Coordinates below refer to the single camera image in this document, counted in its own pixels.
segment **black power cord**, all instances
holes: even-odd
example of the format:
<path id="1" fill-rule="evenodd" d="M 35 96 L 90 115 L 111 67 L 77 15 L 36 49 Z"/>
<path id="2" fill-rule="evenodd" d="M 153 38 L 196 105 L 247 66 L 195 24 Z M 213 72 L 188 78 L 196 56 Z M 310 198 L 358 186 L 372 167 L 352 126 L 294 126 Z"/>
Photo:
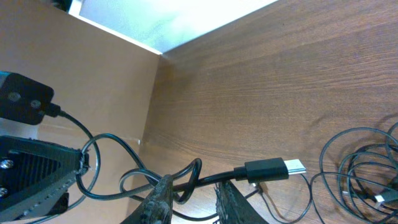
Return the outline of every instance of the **black power cord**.
<path id="1" fill-rule="evenodd" d="M 61 111 L 60 116 L 63 116 L 64 118 L 69 119 L 70 121 L 75 123 L 89 137 L 90 140 L 82 148 L 82 153 L 86 153 L 88 148 L 92 144 L 94 144 L 95 153 L 97 156 L 96 175 L 95 175 L 95 178 L 92 180 L 90 186 L 87 189 L 84 187 L 83 182 L 81 181 L 81 176 L 79 174 L 76 176 L 77 186 L 80 189 L 80 191 L 83 193 L 83 196 L 81 199 L 79 199 L 79 201 L 77 201 L 73 204 L 75 207 L 77 206 L 76 203 L 78 203 L 78 204 L 81 203 L 84 200 L 85 196 L 93 198 L 93 199 L 97 199 L 97 200 L 114 200 L 114 199 L 123 198 L 123 197 L 130 197 L 130 198 L 133 198 L 133 199 L 141 202 L 144 200 L 144 198 L 139 197 L 136 194 L 153 188 L 153 186 L 155 186 L 156 183 L 158 183 L 158 181 L 162 178 L 159 174 L 156 174 L 155 172 L 147 170 L 145 165 L 143 164 L 143 162 L 138 157 L 138 155 L 132 150 L 132 148 L 127 143 L 125 143 L 119 137 L 117 137 L 113 134 L 99 134 L 97 136 L 92 136 L 90 134 L 90 132 L 87 130 L 87 128 L 85 128 L 79 121 L 77 121 L 75 118 L 73 118 L 66 112 Z M 308 183 L 308 180 L 302 175 L 302 177 L 304 178 L 304 180 L 307 184 L 307 187 L 309 189 L 310 198 L 309 198 L 307 207 L 305 208 L 305 210 L 302 212 L 302 214 L 296 220 L 293 220 L 291 222 L 282 222 L 278 218 L 276 218 L 276 216 L 271 212 L 270 207 L 267 203 L 267 200 L 262 195 L 262 193 L 263 193 L 262 190 L 259 188 L 257 188 L 254 192 L 247 195 L 246 198 L 252 197 L 253 195 L 256 195 L 257 193 L 260 193 L 264 199 L 264 202 L 266 203 L 267 209 L 270 212 L 272 218 L 275 219 L 277 222 L 283 223 L 283 224 L 291 224 L 291 223 L 296 223 L 296 222 L 300 221 L 309 211 L 311 204 L 313 204 L 315 212 L 318 215 L 320 221 L 322 223 L 325 223 L 315 205 L 315 202 L 313 201 L 313 188 L 312 188 L 312 185 L 313 185 L 315 179 L 318 177 L 322 177 L 323 183 L 325 184 L 325 187 L 328 190 L 329 194 L 331 195 L 332 199 L 341 208 L 343 208 L 346 212 L 348 212 L 355 218 L 364 221 L 365 223 L 388 222 L 391 218 L 398 217 L 398 215 L 397 215 L 398 209 L 387 207 L 385 205 L 381 205 L 379 208 L 374 208 L 369 202 L 367 202 L 367 200 L 372 200 L 374 202 L 376 195 L 374 193 L 366 190 L 363 187 L 362 183 L 364 182 L 367 184 L 382 187 L 383 189 L 385 189 L 384 191 L 386 191 L 386 190 L 389 191 L 388 194 L 386 194 L 386 195 L 389 195 L 392 198 L 395 198 L 395 196 L 398 197 L 397 187 L 383 185 L 378 182 L 374 182 L 374 181 L 371 181 L 368 179 L 357 177 L 355 170 L 357 168 L 363 167 L 363 166 L 377 166 L 377 167 L 385 167 L 385 168 L 388 168 L 388 169 L 398 172 L 398 162 L 394 159 L 394 156 L 392 154 L 392 151 L 398 152 L 398 141 L 394 137 L 391 136 L 392 132 L 395 130 L 396 127 L 398 127 L 398 123 L 393 125 L 390 128 L 390 130 L 388 130 L 387 133 L 384 131 L 375 129 L 375 128 L 352 128 L 352 129 L 348 129 L 346 131 L 342 131 L 339 134 L 333 136 L 325 144 L 325 146 L 323 147 L 323 149 L 321 151 L 320 160 L 319 160 L 320 173 L 314 175 L 311 178 L 311 181 L 309 183 Z M 346 156 L 342 160 L 340 167 L 338 169 L 338 172 L 325 172 L 323 170 L 323 157 L 324 157 L 327 149 L 330 147 L 330 145 L 336 139 L 338 139 L 340 136 L 348 134 L 348 133 L 356 132 L 356 131 L 371 131 L 374 133 L 378 133 L 378 134 L 384 135 L 386 137 L 386 141 L 384 144 L 371 144 L 371 145 L 367 145 L 367 146 L 363 146 L 363 147 L 359 148 L 355 153 Z M 100 165 L 101 165 L 100 152 L 98 150 L 98 146 L 96 145 L 96 141 L 99 139 L 105 139 L 105 138 L 112 139 L 112 140 L 118 142 L 120 145 L 122 145 L 122 147 L 125 148 L 125 150 L 130 154 L 130 156 L 137 163 L 139 168 L 130 170 L 130 171 L 126 172 L 121 177 L 121 180 L 119 182 L 119 188 L 120 188 L 121 193 L 113 194 L 113 195 L 96 195 L 96 194 L 91 193 L 91 189 L 93 188 L 96 178 L 98 177 L 97 173 L 99 173 L 99 169 L 100 169 Z M 379 148 L 379 147 L 383 147 L 385 149 L 387 156 L 385 156 L 383 154 L 375 153 L 375 152 L 369 152 L 369 150 Z M 385 164 L 385 163 L 380 163 L 380 162 L 356 163 L 356 161 L 358 161 L 360 157 L 364 157 L 364 156 L 370 156 L 370 157 L 376 157 L 376 158 L 383 159 L 384 161 L 390 163 L 390 165 Z M 271 168 L 277 167 L 276 168 L 277 172 L 274 174 L 270 174 L 269 173 L 270 165 L 268 165 L 268 164 L 273 164 Z M 266 161 L 248 162 L 248 163 L 246 163 L 245 167 L 238 167 L 238 168 L 235 168 L 234 171 L 224 172 L 224 173 L 212 175 L 209 177 L 205 177 L 202 179 L 199 179 L 200 171 L 201 171 L 201 160 L 195 159 L 188 166 L 186 166 L 186 168 L 184 168 L 180 172 L 177 172 L 176 174 L 172 175 L 172 177 L 176 180 L 176 179 L 182 178 L 182 177 L 186 176 L 187 174 L 189 174 L 190 172 L 192 172 L 190 179 L 187 183 L 174 186 L 174 192 L 175 192 L 174 200 L 177 203 L 185 203 L 187 200 L 189 200 L 192 192 L 197 187 L 215 184 L 217 182 L 221 182 L 221 181 L 225 181 L 225 180 L 248 179 L 249 182 L 261 182 L 261 181 L 265 181 L 265 180 L 286 179 L 286 176 L 289 176 L 288 170 L 286 169 L 286 166 L 283 164 L 283 161 L 281 162 L 281 161 L 278 161 L 277 159 L 276 159 L 276 161 L 266 160 Z M 138 187 L 136 189 L 132 189 L 132 190 L 124 189 L 124 187 L 123 187 L 124 181 L 128 177 L 130 177 L 132 175 L 136 175 L 136 174 L 145 175 L 147 177 L 147 180 L 149 181 L 149 184 Z M 326 181 L 326 178 L 325 178 L 326 175 L 335 175 L 336 176 L 336 180 L 337 180 L 337 184 L 338 184 L 338 195 L 339 195 L 340 199 L 338 199 L 338 197 L 331 191 L 329 183 Z M 355 180 L 359 189 L 356 189 L 354 187 L 351 179 Z M 360 199 L 360 201 L 362 203 L 364 203 L 365 205 L 367 205 L 369 208 L 371 208 L 371 210 L 374 210 L 375 212 L 377 212 L 381 215 L 385 215 L 385 217 L 381 220 L 371 220 L 370 217 L 367 217 L 366 215 L 364 215 L 363 212 L 360 211 L 356 202 L 354 201 L 354 198 Z M 173 211 L 173 214 L 180 218 L 184 218 L 186 220 L 193 221 L 193 222 L 202 222 L 202 221 L 206 221 L 206 220 L 212 219 L 214 217 L 217 217 L 216 213 L 213 215 L 210 215 L 208 217 L 203 217 L 203 218 L 188 217 L 188 216 L 178 213 L 176 211 Z"/>

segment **screw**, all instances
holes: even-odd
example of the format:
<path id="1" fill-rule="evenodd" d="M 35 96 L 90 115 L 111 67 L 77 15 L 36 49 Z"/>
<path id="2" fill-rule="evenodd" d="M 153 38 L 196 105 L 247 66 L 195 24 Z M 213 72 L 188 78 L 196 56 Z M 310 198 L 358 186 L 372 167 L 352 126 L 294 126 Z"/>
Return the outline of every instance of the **screw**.
<path id="1" fill-rule="evenodd" d="M 21 98 L 19 93 L 16 92 L 10 92 L 8 94 L 8 100 L 11 100 L 12 102 L 17 102 Z"/>
<path id="2" fill-rule="evenodd" d="M 0 187 L 0 198 L 6 196 L 8 194 L 8 190 L 4 187 Z"/>
<path id="3" fill-rule="evenodd" d="M 40 108 L 40 105 L 41 105 L 41 104 L 42 104 L 42 103 L 41 103 L 39 100 L 32 100 L 32 101 L 30 102 L 30 106 L 33 107 L 33 108 L 35 108 L 35 109 Z"/>
<path id="4" fill-rule="evenodd" d="M 10 159 L 5 159 L 0 162 L 0 167 L 2 169 L 10 169 L 14 166 L 14 162 Z"/>

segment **tangled cable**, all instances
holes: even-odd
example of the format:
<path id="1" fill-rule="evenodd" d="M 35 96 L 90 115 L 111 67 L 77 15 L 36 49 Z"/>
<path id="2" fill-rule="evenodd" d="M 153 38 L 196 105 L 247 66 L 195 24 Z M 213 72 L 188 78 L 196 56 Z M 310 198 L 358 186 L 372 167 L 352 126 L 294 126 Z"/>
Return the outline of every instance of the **tangled cable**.
<path id="1" fill-rule="evenodd" d="M 68 113 L 61 111 L 60 116 L 66 118 L 66 119 L 69 119 L 71 122 L 75 123 L 89 137 L 88 142 L 83 146 L 83 148 L 81 149 L 81 152 L 83 154 L 87 153 L 88 148 L 91 145 L 94 145 L 95 154 L 96 154 L 96 169 L 95 169 L 94 177 L 93 177 L 89 187 L 86 188 L 82 182 L 81 174 L 76 175 L 76 184 L 77 184 L 78 188 L 80 189 L 80 191 L 82 192 L 83 196 L 81 198 L 79 198 L 79 200 L 77 200 L 75 203 L 73 203 L 68 208 L 68 210 L 73 209 L 77 205 L 82 203 L 82 201 L 84 201 L 84 199 L 86 197 L 93 198 L 96 200 L 115 200 L 115 199 L 119 199 L 119 198 L 130 197 L 134 200 L 138 200 L 138 201 L 142 202 L 144 200 L 144 198 L 137 196 L 137 194 L 139 194 L 143 191 L 152 189 L 154 186 L 156 186 L 156 184 L 162 178 L 161 175 L 156 174 L 155 172 L 152 172 L 151 170 L 146 169 L 144 163 L 141 161 L 141 159 L 138 157 L 138 155 L 134 152 L 134 150 L 126 142 L 124 142 L 121 138 L 119 138 L 113 134 L 107 134 L 107 133 L 93 136 L 89 132 L 89 130 L 86 127 L 84 127 L 84 125 L 82 125 L 78 120 L 76 120 L 75 118 L 70 116 Z M 398 210 L 396 208 L 391 208 L 391 207 L 388 207 L 385 205 L 381 205 L 380 208 L 374 208 L 369 202 L 367 202 L 367 200 L 372 200 L 374 202 L 375 195 L 372 192 L 370 192 L 369 190 L 367 190 L 366 188 L 364 188 L 362 185 L 362 182 L 376 185 L 376 186 L 382 187 L 386 190 L 391 190 L 392 193 L 395 193 L 398 195 L 397 189 L 391 187 L 390 185 L 383 185 L 378 182 L 374 182 L 374 181 L 371 181 L 368 179 L 357 177 L 356 173 L 355 173 L 355 170 L 357 168 L 363 167 L 363 166 L 378 166 L 378 167 L 384 167 L 384 168 L 387 168 L 390 170 L 394 170 L 396 172 L 398 171 L 398 162 L 394 159 L 394 156 L 392 154 L 392 152 L 398 152 L 398 141 L 397 141 L 397 139 L 395 139 L 394 137 L 391 136 L 392 132 L 395 130 L 396 127 L 398 127 L 398 123 L 393 125 L 388 130 L 388 132 L 384 132 L 384 131 L 381 131 L 376 128 L 351 128 L 351 129 L 342 131 L 339 134 L 333 136 L 325 144 L 325 146 L 323 147 L 323 149 L 321 151 L 320 159 L 319 159 L 320 173 L 314 175 L 311 178 L 311 181 L 308 181 L 304 177 L 304 175 L 301 175 L 302 178 L 305 180 L 308 190 L 310 192 L 310 198 L 309 198 L 308 204 L 307 204 L 305 210 L 302 212 L 302 214 L 297 219 L 295 219 L 291 222 L 282 222 L 273 214 L 273 212 L 271 211 L 270 206 L 269 206 L 267 200 L 264 198 L 263 192 L 260 188 L 257 188 L 255 191 L 251 192 L 249 195 L 246 196 L 246 198 L 252 197 L 253 195 L 256 195 L 257 193 L 260 193 L 262 199 L 266 203 L 266 207 L 267 207 L 269 213 L 271 214 L 272 218 L 282 224 L 293 224 L 293 223 L 300 221 L 307 214 L 311 205 L 314 206 L 315 212 L 318 215 L 320 221 L 322 223 L 325 223 L 315 205 L 315 202 L 313 201 L 313 187 L 312 186 L 313 186 L 315 179 L 320 176 L 320 177 L 322 177 L 322 181 L 323 181 L 327 191 L 331 195 L 332 199 L 341 208 L 343 208 L 343 210 L 345 210 L 346 212 L 348 212 L 355 218 L 362 220 L 366 223 L 384 223 L 384 222 L 389 221 L 393 217 L 398 217 L 397 216 Z M 358 150 L 356 150 L 356 152 L 346 156 L 342 160 L 342 162 L 338 168 L 338 172 L 325 172 L 323 169 L 323 158 L 324 158 L 326 151 L 330 147 L 330 145 L 339 137 L 341 137 L 345 134 L 348 134 L 348 133 L 356 132 L 356 131 L 371 131 L 374 133 L 378 133 L 378 134 L 385 136 L 386 140 L 383 144 L 370 144 L 367 146 L 360 147 Z M 98 179 L 98 175 L 99 175 L 100 168 L 101 168 L 100 151 L 98 149 L 98 145 L 96 144 L 96 141 L 99 139 L 112 139 L 113 141 L 116 141 L 129 153 L 129 155 L 134 159 L 135 163 L 138 166 L 138 169 L 130 170 L 130 171 L 126 172 L 125 174 L 123 174 L 123 176 L 121 177 L 121 179 L 119 181 L 120 193 L 112 194 L 112 195 L 98 195 L 98 194 L 94 194 L 91 192 L 92 188 L 94 187 L 94 185 Z M 385 156 L 383 154 L 376 153 L 376 152 L 369 151 L 371 149 L 375 149 L 375 148 L 379 148 L 379 147 L 383 147 L 385 149 L 387 156 Z M 380 159 L 383 159 L 384 161 L 389 162 L 390 164 L 385 164 L 385 163 L 380 163 L 380 162 L 357 162 L 360 157 L 364 157 L 364 156 L 380 158 Z M 222 182 L 225 180 L 233 179 L 232 172 L 224 172 L 224 173 L 220 173 L 220 174 L 216 174 L 216 175 L 212 175 L 209 177 L 199 179 L 200 171 L 201 171 L 201 160 L 195 159 L 184 169 L 182 169 L 181 171 L 172 175 L 172 178 L 174 180 L 177 180 L 177 179 L 180 179 L 180 178 L 188 175 L 191 172 L 191 176 L 187 183 L 174 186 L 173 190 L 174 190 L 174 201 L 175 202 L 177 202 L 179 204 L 184 204 L 185 202 L 187 202 L 196 187 L 202 187 L 202 186 L 206 186 L 206 185 L 210 185 L 210 184 L 215 184 L 217 182 Z M 143 185 L 141 187 L 132 189 L 132 190 L 126 190 L 123 186 L 126 179 L 133 175 L 137 175 L 137 174 L 144 175 L 149 183 L 146 185 Z M 325 178 L 326 175 L 335 175 L 336 176 L 337 185 L 338 185 L 338 196 L 336 196 L 332 192 L 332 190 L 329 186 L 329 183 Z M 355 180 L 359 189 L 356 189 L 354 187 L 354 185 L 352 184 L 352 180 Z M 360 199 L 360 201 L 362 203 L 364 203 L 367 207 L 369 207 L 371 210 L 374 210 L 375 212 L 377 212 L 381 215 L 384 215 L 385 217 L 382 220 L 377 220 L 377 221 L 371 220 L 370 217 L 367 217 L 363 212 L 360 211 L 354 198 Z M 210 219 L 218 216 L 217 213 L 215 213 L 215 214 L 212 214 L 207 217 L 194 218 L 194 217 L 189 217 L 187 215 L 181 214 L 175 210 L 173 210 L 173 214 L 180 218 L 183 218 L 183 219 L 186 219 L 189 221 L 193 221 L 193 222 L 202 222 L 202 221 L 210 220 Z M 57 216 L 59 216 L 59 215 L 41 218 L 40 220 L 30 222 L 29 224 L 42 223 L 47 220 L 53 219 Z"/>

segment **brown wooden surface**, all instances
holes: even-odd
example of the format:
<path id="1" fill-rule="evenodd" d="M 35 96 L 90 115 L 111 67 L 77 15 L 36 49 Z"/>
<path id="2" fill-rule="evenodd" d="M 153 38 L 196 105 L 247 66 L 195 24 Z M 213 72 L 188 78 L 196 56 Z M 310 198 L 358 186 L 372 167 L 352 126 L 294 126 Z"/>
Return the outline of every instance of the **brown wooden surface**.
<path id="1" fill-rule="evenodd" d="M 311 178 L 333 135 L 357 126 L 387 129 L 397 120 L 397 11 L 396 1 L 280 0 L 167 52 L 155 80 L 142 160 L 163 175 L 200 157 L 204 177 L 245 161 L 299 158 Z M 327 153 L 325 169 L 334 171 L 368 138 L 381 137 L 340 139 Z M 237 187 L 245 194 L 252 189 L 245 181 Z M 308 200 L 299 177 L 267 188 L 288 219 Z M 320 181 L 314 192 L 327 223 L 358 222 L 337 208 Z M 274 223 L 260 197 L 250 202 Z M 196 189 L 175 209 L 197 217 L 213 213 L 213 187 Z M 311 208 L 301 223 L 319 222 Z"/>

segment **usb connector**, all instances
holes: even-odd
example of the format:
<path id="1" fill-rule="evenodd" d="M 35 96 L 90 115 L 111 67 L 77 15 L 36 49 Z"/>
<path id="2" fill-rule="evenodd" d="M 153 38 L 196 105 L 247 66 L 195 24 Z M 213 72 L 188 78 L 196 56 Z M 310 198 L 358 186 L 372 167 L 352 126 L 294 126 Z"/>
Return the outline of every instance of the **usb connector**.
<path id="1" fill-rule="evenodd" d="M 244 167 L 234 169 L 236 180 L 258 183 L 272 180 L 285 180 L 289 175 L 305 173 L 306 169 L 298 159 L 284 161 L 282 158 L 245 162 Z"/>

